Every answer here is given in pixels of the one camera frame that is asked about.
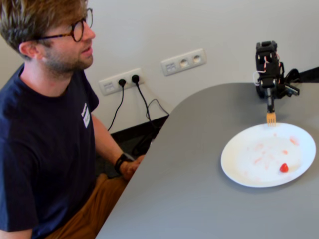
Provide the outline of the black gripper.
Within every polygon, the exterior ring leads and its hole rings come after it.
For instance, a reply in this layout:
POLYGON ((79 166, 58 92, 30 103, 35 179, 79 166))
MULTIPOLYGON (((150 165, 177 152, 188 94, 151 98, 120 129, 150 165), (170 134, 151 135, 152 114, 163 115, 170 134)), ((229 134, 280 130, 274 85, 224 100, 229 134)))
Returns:
POLYGON ((273 90, 270 88, 274 88, 276 86, 277 82, 277 76, 274 74, 266 74, 266 73, 260 73, 258 78, 259 88, 261 90, 266 90, 266 96, 267 96, 267 111, 268 112, 274 112, 274 96, 273 96, 273 90))

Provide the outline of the man's left hand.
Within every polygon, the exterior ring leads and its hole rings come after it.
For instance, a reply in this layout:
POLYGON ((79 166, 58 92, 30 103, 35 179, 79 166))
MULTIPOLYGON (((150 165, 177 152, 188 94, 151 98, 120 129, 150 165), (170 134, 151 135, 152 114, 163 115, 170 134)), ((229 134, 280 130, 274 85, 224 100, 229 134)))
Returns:
POLYGON ((135 161, 133 162, 123 162, 122 165, 120 166, 120 172, 123 176, 123 178, 126 181, 130 181, 136 170, 138 169, 139 165, 143 161, 145 155, 139 156, 135 161))

